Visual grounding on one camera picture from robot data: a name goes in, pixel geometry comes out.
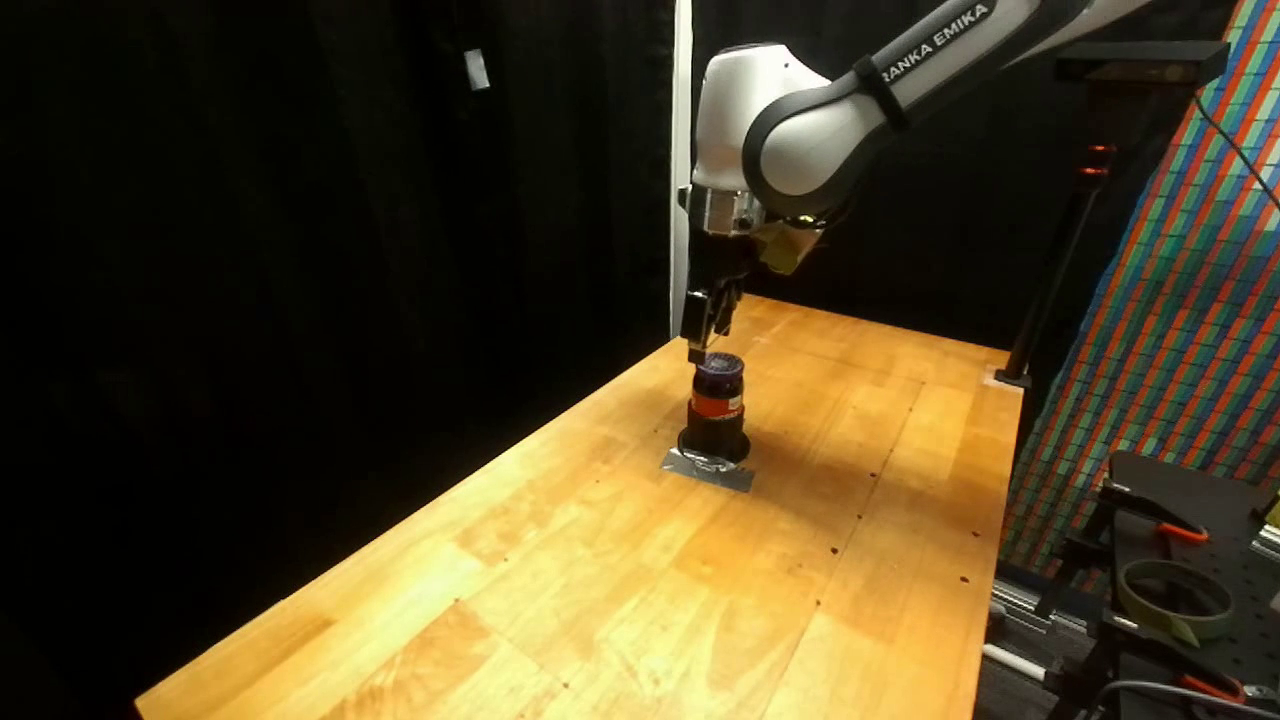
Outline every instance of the wooden table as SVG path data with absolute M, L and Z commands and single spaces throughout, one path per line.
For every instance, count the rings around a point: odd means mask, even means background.
M 135 702 L 145 715 L 972 715 L 1004 350 L 744 297 L 755 484 L 660 468 L 657 347 Z

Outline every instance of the colorful wall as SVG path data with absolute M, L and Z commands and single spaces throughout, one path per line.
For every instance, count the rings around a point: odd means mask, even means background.
M 1280 179 L 1280 4 L 1240 0 L 1206 113 Z M 1280 211 L 1188 109 L 1014 475 L 1004 560 L 1048 572 L 1130 446 L 1253 488 L 1280 484 Z

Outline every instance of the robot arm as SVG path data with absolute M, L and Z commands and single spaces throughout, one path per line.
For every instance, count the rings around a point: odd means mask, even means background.
M 785 44 L 711 54 L 696 109 L 696 206 L 707 244 L 747 240 L 780 274 L 824 230 L 876 148 L 935 101 L 1090 35 L 1150 0 L 944 0 L 853 70 L 824 79 Z M 730 330 L 747 264 L 716 260 L 686 302 L 693 359 Z

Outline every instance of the cylindrical object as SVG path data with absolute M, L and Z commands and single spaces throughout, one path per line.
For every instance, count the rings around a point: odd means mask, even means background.
M 680 446 L 701 454 L 744 459 L 753 441 L 744 434 L 744 359 L 711 350 L 693 373 L 688 427 Z

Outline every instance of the cable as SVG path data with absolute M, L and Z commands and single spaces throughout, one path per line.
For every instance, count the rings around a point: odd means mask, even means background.
M 1155 680 L 1112 680 L 1103 693 L 1098 693 L 1090 715 L 1099 715 L 1103 701 L 1116 695 L 1116 693 L 1180 695 L 1180 701 L 1214 702 L 1214 706 L 1224 706 L 1224 711 L 1235 711 L 1235 715 L 1280 720 L 1278 711 L 1264 711 L 1264 706 L 1233 702 L 1233 701 L 1222 701 L 1222 695 L 1206 695 L 1206 693 L 1178 686 L 1178 683 L 1155 683 Z
M 1240 163 L 1250 167 L 1250 177 L 1264 189 L 1264 195 L 1280 206 L 1278 189 L 1267 183 L 1267 177 L 1250 159 L 1250 151 L 1233 140 L 1233 130 L 1206 109 L 1199 92 L 1194 92 L 1196 113 L 1206 116 L 1209 128 L 1218 128 L 1218 137 L 1224 145 L 1233 145 L 1233 151 L 1240 155 Z

